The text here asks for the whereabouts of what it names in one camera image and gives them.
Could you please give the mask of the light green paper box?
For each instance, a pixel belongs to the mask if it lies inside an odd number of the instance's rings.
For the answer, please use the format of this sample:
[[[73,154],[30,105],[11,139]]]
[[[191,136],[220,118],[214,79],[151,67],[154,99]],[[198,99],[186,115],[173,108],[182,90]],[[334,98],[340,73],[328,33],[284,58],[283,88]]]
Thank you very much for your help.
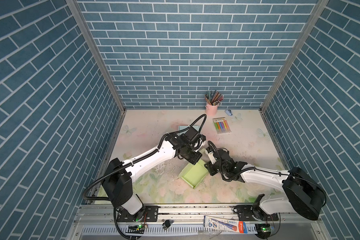
[[[205,167],[206,162],[201,157],[194,165],[188,163],[180,172],[179,178],[182,179],[193,189],[197,188],[204,178],[209,175]]]

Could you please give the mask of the light blue paper box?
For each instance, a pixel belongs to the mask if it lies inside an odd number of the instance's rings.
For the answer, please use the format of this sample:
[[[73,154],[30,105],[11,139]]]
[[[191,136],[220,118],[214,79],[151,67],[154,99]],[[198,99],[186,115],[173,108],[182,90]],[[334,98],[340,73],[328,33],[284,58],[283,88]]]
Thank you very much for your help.
[[[180,134],[181,134],[181,133],[186,132],[189,128],[190,128],[190,126],[180,125],[180,126],[178,127],[178,131],[179,131]]]

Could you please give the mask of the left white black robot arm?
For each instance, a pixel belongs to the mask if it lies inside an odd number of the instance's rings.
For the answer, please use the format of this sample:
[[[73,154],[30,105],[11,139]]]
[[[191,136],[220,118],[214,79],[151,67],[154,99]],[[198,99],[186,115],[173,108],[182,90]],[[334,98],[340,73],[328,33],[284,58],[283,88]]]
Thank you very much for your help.
[[[114,208],[122,208],[136,219],[145,211],[145,205],[133,191],[133,183],[142,175],[179,157],[195,165],[201,158],[200,149],[206,136],[189,126],[184,130],[163,135],[156,147],[123,162],[113,159],[105,174],[92,182],[82,193],[86,201],[109,201]]]

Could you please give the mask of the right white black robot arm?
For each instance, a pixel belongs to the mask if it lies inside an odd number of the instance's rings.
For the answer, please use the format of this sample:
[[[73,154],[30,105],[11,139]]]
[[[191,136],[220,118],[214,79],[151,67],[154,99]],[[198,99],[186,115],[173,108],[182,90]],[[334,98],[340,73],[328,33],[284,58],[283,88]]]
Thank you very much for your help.
[[[279,213],[296,213],[305,219],[316,221],[326,205],[327,194],[305,171],[271,170],[255,167],[246,162],[235,162],[224,149],[208,147],[209,162],[205,164],[209,174],[220,174],[225,182],[257,184],[279,191],[279,195],[259,194],[251,206],[256,220],[265,220]]]

